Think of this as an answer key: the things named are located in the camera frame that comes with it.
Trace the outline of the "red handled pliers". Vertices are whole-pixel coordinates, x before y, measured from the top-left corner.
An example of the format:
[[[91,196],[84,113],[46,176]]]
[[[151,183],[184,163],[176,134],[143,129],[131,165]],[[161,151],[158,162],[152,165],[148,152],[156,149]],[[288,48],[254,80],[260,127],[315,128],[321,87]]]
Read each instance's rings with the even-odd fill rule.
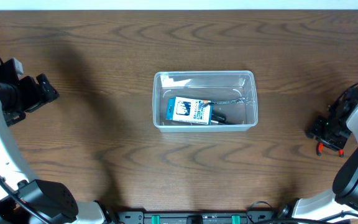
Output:
[[[323,148],[326,147],[322,142],[319,142],[316,147],[316,154],[321,156],[323,153]],[[344,151],[342,149],[337,150],[339,157],[344,157]]]

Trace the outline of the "silver ring wrench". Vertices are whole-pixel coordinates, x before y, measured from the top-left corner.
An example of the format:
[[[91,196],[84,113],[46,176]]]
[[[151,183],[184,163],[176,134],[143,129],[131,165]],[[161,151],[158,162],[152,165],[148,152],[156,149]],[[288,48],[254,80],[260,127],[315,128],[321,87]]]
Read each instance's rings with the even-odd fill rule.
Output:
[[[246,102],[246,98],[241,97],[235,100],[209,101],[207,103],[204,103],[203,106],[207,107],[207,106],[218,106],[218,105],[230,105],[230,104],[238,104],[238,103],[245,103],[245,102]]]

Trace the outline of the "yellow black screwdriver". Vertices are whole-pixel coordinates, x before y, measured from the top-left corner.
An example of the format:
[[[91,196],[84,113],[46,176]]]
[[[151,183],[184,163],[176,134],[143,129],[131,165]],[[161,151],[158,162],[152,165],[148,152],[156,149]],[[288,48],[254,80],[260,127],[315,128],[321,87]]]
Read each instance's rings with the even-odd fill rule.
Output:
[[[222,114],[218,111],[213,111],[211,119],[220,123],[225,123],[227,118],[225,114]]]

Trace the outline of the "small steel claw hammer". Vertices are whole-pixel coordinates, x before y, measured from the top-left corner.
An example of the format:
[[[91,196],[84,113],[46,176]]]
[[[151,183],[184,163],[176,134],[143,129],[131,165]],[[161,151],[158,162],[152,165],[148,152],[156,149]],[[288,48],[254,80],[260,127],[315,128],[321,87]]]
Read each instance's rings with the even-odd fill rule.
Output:
[[[211,125],[236,125],[234,123],[229,123],[229,122],[223,122],[223,121],[216,121],[216,120],[211,120]]]

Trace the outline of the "clear plastic storage container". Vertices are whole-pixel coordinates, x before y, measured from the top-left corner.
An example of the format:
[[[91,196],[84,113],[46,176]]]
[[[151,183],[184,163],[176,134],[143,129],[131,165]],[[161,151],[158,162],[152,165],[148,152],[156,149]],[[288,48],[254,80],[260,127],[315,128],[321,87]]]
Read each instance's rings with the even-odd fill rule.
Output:
[[[246,98],[245,103],[212,106],[212,112],[226,115],[236,125],[205,125],[170,121],[165,118],[168,100],[175,96],[207,101]],[[161,132],[247,131],[259,121],[254,74],[248,70],[158,72],[152,98],[154,125]]]

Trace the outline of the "blue white cardboard box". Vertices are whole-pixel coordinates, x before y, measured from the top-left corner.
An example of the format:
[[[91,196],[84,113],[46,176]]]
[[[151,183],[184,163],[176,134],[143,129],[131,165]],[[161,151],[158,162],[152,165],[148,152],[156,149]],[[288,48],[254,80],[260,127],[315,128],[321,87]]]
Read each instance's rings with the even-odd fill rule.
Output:
[[[210,101],[175,96],[168,100],[165,118],[193,124],[211,124],[212,106]]]

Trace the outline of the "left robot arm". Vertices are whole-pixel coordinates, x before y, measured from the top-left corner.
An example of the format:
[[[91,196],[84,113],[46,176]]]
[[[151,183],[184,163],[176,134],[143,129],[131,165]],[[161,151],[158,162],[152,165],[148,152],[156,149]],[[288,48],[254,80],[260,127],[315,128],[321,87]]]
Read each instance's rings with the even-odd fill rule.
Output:
[[[25,77],[17,59],[0,62],[0,223],[117,223],[100,202],[77,202],[63,184],[41,180],[13,138],[10,126],[58,97],[44,74]]]

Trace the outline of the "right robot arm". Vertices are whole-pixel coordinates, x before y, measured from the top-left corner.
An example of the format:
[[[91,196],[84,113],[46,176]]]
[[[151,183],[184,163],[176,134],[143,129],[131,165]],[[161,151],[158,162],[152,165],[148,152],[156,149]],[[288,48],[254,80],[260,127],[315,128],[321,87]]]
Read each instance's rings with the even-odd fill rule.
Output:
[[[329,107],[328,117],[318,116],[306,134],[317,140],[317,155],[326,147],[343,156],[350,136],[358,143],[358,86],[348,88]],[[278,217],[326,223],[349,223],[358,218],[358,147],[338,171],[330,190],[286,205]]]

